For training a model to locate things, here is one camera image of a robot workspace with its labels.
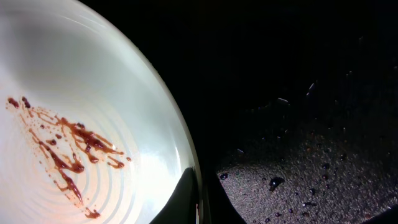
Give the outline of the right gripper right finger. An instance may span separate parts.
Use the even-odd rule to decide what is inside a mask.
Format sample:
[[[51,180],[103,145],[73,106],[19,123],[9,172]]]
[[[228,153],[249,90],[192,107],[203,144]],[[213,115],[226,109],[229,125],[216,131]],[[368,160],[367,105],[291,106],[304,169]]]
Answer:
[[[246,223],[231,204],[216,174],[205,177],[205,223]],[[397,223],[397,205],[363,223]]]

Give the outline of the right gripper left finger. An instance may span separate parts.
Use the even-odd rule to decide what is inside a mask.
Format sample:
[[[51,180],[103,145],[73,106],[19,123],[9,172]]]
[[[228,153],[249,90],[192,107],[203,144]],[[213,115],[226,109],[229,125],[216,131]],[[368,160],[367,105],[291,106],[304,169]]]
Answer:
[[[186,168],[163,209],[150,224],[195,224],[198,184],[193,168]]]

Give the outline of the light blue plate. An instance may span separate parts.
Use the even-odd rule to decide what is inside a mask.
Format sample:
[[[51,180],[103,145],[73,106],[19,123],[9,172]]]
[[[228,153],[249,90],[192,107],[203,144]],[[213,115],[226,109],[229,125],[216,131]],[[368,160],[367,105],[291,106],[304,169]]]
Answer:
[[[150,223],[201,172],[165,83],[78,1],[1,2],[1,222]]]

